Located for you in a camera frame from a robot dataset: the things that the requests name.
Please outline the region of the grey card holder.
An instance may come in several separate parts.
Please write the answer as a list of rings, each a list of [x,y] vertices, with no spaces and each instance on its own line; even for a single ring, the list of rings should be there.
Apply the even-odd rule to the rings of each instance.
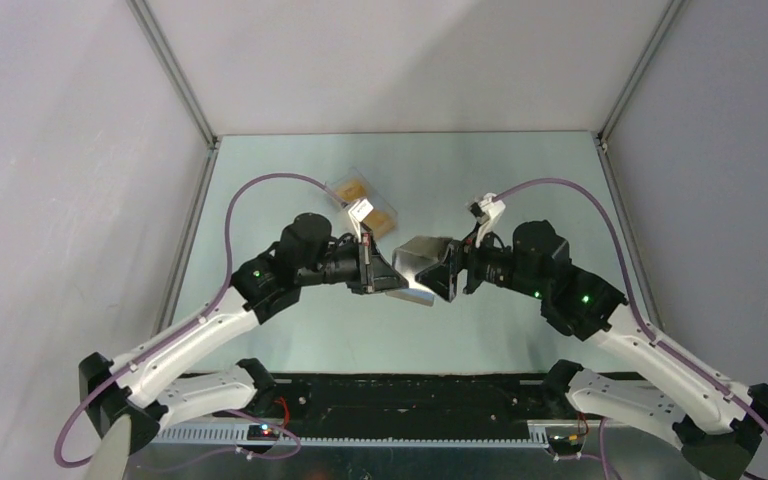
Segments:
[[[397,247],[391,264],[407,281],[408,286],[387,292],[386,295],[402,301],[431,307],[436,299],[447,300],[448,289],[434,290],[417,280],[417,275],[426,269],[438,266],[443,260],[451,237],[417,235]]]

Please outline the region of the clear plastic card box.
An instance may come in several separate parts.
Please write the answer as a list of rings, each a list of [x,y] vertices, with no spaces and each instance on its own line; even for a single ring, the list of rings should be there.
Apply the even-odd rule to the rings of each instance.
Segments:
[[[375,186],[357,169],[350,168],[326,186],[351,206],[350,217],[367,227],[376,239],[393,233],[398,215]]]

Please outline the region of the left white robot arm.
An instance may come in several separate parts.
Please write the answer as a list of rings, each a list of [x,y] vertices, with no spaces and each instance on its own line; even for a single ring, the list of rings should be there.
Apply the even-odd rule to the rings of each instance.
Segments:
[[[268,414],[277,404],[276,382],[257,359],[214,374],[184,374],[298,303],[303,288],[339,284],[369,295],[404,289],[408,281],[367,228],[336,238],[324,216],[298,215],[278,241],[228,274],[202,311],[114,359],[93,353],[82,360],[80,397],[87,417],[100,437],[129,417],[129,451],[135,453],[161,431],[196,417],[226,410]]]

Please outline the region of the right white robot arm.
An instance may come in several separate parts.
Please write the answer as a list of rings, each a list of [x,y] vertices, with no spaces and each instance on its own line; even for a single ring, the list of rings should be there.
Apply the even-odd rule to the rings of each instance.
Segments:
[[[492,284],[535,298],[541,316],[560,334],[625,361],[650,390],[623,387],[582,365],[560,360],[544,379],[545,411],[574,411],[617,420],[675,447],[713,479],[745,479],[768,426],[768,384],[745,385],[705,365],[649,321],[627,297],[574,265],[568,242],[547,221],[520,224],[510,245],[491,235],[446,238],[416,281],[452,300],[457,279],[465,292]]]

